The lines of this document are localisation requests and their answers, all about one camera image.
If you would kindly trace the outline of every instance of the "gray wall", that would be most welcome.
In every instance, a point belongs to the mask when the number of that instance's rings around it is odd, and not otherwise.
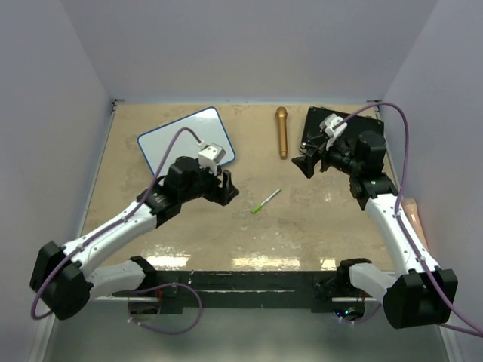
[[[408,114],[406,195],[420,205],[429,248],[460,280],[456,305],[483,325],[483,2],[440,0],[385,99]],[[401,172],[401,121],[383,110]],[[457,335],[467,361],[483,343]]]
[[[25,360],[41,245],[75,236],[109,98],[58,0],[0,11],[0,360]]]
[[[62,0],[128,100],[381,98],[436,0]]]

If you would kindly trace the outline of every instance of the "beige cylindrical object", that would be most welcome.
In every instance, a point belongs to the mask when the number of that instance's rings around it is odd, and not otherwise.
[[[429,251],[428,243],[424,237],[423,227],[421,226],[421,221],[419,214],[417,213],[416,200],[413,198],[405,198],[402,200],[402,209],[405,211],[406,216],[409,219],[409,223],[416,232],[417,237],[421,240],[421,244]]]
[[[275,112],[275,119],[278,125],[278,143],[280,150],[280,158],[285,160],[288,155],[287,147],[287,109],[285,107],[278,107]]]

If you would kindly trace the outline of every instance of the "marker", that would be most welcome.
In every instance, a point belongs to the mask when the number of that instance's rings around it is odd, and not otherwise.
[[[273,192],[268,198],[265,199],[264,202],[262,202],[260,205],[258,205],[257,207],[255,207],[251,211],[251,213],[257,213],[258,211],[262,210],[262,207],[265,206],[265,204],[267,202],[269,202],[270,200],[272,200],[280,191],[281,191],[281,189],[278,189],[277,191]]]

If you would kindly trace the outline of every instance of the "tabletop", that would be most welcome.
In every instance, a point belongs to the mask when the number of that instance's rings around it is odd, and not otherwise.
[[[340,260],[367,258],[393,270],[383,239],[337,170],[308,180],[290,158],[299,155],[310,106],[350,113],[361,105],[120,104],[109,132],[83,233],[131,203],[152,178],[137,137],[160,125],[215,106],[236,151],[226,166],[240,190],[226,207],[204,199],[184,204],[167,223],[132,241],[104,265],[141,255],[157,269],[332,270]],[[288,111],[288,159],[278,154],[275,110]],[[362,115],[375,118],[372,110]],[[385,163],[390,173],[389,162]],[[282,188],[259,213],[251,209]]]

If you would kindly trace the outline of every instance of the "table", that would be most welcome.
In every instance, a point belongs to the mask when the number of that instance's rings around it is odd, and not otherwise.
[[[124,210],[152,174],[137,137],[204,109],[207,104],[120,104],[97,175],[83,233]],[[104,265],[141,255],[157,269],[331,270],[340,260],[364,257],[393,270],[379,232],[349,192],[349,177],[330,169],[307,180],[290,158],[298,155],[309,106],[316,104],[219,104],[235,147],[232,171],[240,195],[226,207],[204,199],[112,255]],[[275,110],[288,111],[288,154],[278,155]],[[323,105],[353,112],[360,105]],[[375,117],[373,111],[363,115]],[[390,173],[389,162],[386,172]],[[277,188],[282,192],[258,214],[250,210]]]

